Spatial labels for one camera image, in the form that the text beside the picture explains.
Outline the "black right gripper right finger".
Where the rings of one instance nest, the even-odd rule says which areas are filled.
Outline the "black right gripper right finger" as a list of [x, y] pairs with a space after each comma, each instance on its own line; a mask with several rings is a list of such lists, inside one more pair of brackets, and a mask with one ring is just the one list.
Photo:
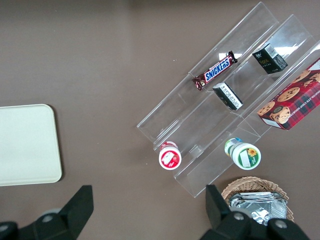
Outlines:
[[205, 188], [205, 207], [211, 229], [202, 240], [308, 240], [306, 233], [294, 222], [273, 218], [267, 225], [239, 211], [231, 211], [215, 185]]

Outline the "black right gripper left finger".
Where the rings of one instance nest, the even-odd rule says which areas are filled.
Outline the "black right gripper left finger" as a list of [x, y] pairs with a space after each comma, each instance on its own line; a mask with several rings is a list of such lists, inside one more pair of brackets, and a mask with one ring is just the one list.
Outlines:
[[76, 240], [94, 211], [93, 187], [83, 185], [57, 213], [42, 215], [18, 228], [14, 221], [0, 223], [2, 240]]

